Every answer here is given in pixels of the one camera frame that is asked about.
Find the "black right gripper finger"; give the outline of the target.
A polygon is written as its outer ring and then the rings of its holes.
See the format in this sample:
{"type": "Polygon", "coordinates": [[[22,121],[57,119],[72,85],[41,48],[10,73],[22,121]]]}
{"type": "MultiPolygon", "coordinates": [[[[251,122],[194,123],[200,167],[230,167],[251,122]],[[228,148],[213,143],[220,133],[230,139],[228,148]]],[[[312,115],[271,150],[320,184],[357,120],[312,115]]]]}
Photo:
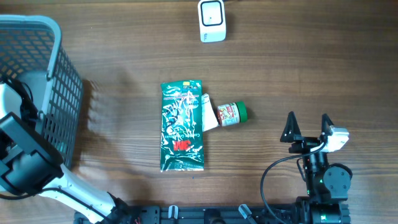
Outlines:
{"type": "Polygon", "coordinates": [[[280,137],[280,142],[297,142],[302,140],[302,134],[293,111],[288,113],[285,128],[280,137]]]}
{"type": "Polygon", "coordinates": [[[331,136],[331,128],[333,127],[333,122],[331,121],[330,117],[325,113],[322,115],[322,122],[321,122],[321,131],[322,135],[331,136]]]}

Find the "green lid Knorr jar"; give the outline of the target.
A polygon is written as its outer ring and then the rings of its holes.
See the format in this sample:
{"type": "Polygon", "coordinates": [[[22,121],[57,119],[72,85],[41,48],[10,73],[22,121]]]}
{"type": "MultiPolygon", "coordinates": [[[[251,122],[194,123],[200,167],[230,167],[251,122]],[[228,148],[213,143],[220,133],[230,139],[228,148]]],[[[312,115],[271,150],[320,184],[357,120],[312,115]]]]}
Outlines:
{"type": "Polygon", "coordinates": [[[248,120],[248,112],[243,101],[220,105],[217,107],[216,114],[220,126],[245,123],[248,120]]]}

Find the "white small packet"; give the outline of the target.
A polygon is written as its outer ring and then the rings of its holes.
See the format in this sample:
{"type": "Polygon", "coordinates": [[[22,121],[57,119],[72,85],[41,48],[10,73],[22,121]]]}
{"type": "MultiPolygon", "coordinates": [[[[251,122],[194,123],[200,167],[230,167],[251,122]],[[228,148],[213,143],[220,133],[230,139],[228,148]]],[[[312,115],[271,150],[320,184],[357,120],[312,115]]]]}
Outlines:
{"type": "Polygon", "coordinates": [[[211,105],[210,96],[205,93],[201,96],[202,131],[208,131],[219,126],[218,120],[211,105]]]}

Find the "green gloves package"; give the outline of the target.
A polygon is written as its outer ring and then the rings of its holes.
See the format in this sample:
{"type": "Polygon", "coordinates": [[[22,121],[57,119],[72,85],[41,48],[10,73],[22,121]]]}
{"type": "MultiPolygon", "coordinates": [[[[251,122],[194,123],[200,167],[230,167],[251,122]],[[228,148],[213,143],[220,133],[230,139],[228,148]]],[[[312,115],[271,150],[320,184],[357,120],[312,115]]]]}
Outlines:
{"type": "Polygon", "coordinates": [[[201,80],[163,83],[161,89],[160,170],[203,170],[201,80]]]}

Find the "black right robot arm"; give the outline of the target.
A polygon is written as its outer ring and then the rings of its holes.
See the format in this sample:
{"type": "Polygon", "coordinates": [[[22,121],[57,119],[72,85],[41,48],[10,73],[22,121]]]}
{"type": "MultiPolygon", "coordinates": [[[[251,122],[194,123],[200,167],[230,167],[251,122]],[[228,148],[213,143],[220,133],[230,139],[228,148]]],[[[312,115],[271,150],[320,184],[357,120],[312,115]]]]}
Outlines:
{"type": "Polygon", "coordinates": [[[292,205],[291,223],[349,223],[348,199],[353,173],[343,164],[328,162],[327,155],[348,142],[349,132],[337,127],[327,114],[322,115],[321,135],[302,136],[295,113],[290,112],[280,142],[290,143],[289,153],[297,154],[302,163],[300,175],[307,188],[306,197],[297,197],[292,205]]]}

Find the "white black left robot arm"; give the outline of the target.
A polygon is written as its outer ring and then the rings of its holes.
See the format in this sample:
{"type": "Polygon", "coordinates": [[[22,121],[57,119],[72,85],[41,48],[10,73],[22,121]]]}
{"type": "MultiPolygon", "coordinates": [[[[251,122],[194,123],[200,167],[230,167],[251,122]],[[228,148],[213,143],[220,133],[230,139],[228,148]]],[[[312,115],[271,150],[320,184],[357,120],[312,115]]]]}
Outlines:
{"type": "Polygon", "coordinates": [[[34,129],[39,119],[29,87],[1,78],[1,198],[22,200],[36,195],[59,201],[90,223],[139,223],[140,212],[72,173],[61,154],[34,129]]]}

